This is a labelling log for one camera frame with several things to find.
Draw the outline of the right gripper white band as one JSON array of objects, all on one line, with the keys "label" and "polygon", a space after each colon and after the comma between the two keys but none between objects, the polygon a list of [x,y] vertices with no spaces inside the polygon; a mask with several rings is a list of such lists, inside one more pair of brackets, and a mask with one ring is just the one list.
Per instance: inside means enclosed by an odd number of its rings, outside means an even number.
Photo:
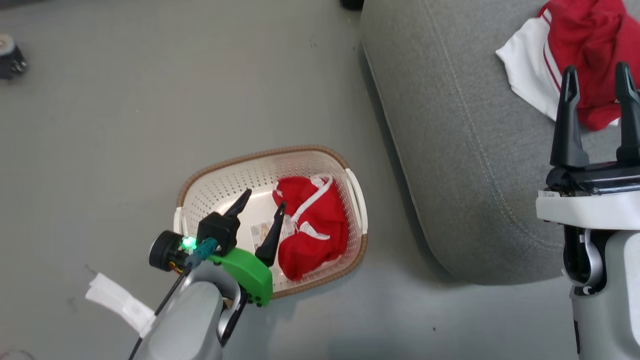
[{"label": "right gripper white band", "polygon": [[538,219],[592,230],[640,229],[640,98],[623,61],[615,66],[615,95],[621,107],[618,162],[589,165],[578,120],[578,70],[573,64],[564,69],[551,144],[553,169],[535,200]]}]

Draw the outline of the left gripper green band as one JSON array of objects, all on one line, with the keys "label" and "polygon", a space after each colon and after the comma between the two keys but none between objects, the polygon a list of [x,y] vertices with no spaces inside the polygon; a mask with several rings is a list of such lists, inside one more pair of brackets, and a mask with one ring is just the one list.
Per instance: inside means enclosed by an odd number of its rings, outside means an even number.
[{"label": "left gripper green band", "polygon": [[273,217],[273,224],[260,246],[249,252],[237,247],[237,233],[241,222],[238,215],[246,208],[252,195],[247,188],[224,214],[213,212],[202,218],[196,233],[197,244],[215,240],[215,249],[207,260],[221,265],[224,271],[242,286],[249,301],[257,306],[268,306],[274,294],[272,271],[280,244],[282,226],[286,214],[286,202],[281,202]]}]

